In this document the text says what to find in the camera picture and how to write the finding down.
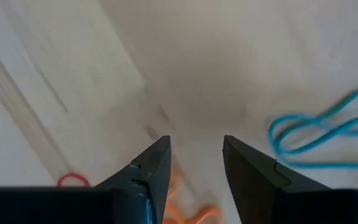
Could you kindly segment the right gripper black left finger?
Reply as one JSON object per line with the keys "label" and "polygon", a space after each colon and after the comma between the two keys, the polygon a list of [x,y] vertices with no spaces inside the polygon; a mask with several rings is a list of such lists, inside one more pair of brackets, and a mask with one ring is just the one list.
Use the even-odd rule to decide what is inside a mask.
{"label": "right gripper black left finger", "polygon": [[0,187],[0,224],[162,224],[170,169],[162,136],[94,187]]}

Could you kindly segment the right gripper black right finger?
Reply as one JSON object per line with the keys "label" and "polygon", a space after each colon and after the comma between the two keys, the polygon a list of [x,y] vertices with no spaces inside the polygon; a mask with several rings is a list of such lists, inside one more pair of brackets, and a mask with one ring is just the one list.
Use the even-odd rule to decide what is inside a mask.
{"label": "right gripper black right finger", "polygon": [[358,189],[331,189],[231,135],[223,159],[242,224],[358,224]]}

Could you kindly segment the grey rubber bands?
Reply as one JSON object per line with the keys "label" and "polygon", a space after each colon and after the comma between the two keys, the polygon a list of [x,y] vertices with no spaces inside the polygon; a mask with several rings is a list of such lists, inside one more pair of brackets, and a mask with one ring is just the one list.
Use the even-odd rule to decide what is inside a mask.
{"label": "grey rubber bands", "polygon": [[[332,126],[326,121],[343,110],[348,104],[358,98],[358,90],[354,90],[341,99],[334,106],[317,116],[306,114],[288,114],[272,121],[268,128],[268,140],[270,147],[280,162],[296,169],[358,169],[358,162],[295,162],[287,159],[287,155],[302,154],[336,136],[350,136],[358,138],[358,117],[352,118],[338,126]],[[287,149],[282,146],[282,141],[297,130],[317,126],[326,131],[325,134],[314,141],[296,149]]]}

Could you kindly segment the orange and red band pile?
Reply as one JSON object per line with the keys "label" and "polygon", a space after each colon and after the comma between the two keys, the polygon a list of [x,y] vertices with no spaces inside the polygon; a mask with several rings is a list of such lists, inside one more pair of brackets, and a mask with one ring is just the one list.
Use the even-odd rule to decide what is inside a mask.
{"label": "orange and red band pile", "polygon": [[[57,187],[64,187],[68,181],[78,182],[75,187],[90,187],[88,179],[78,173],[69,172],[59,178]],[[165,212],[168,217],[163,219],[163,224],[205,224],[205,221],[213,220],[216,224],[223,224],[223,215],[219,207],[207,205],[203,207],[195,216],[186,218],[181,210],[173,203],[175,194],[178,192],[181,177],[177,173],[171,175],[170,186],[168,190],[167,204]]]}

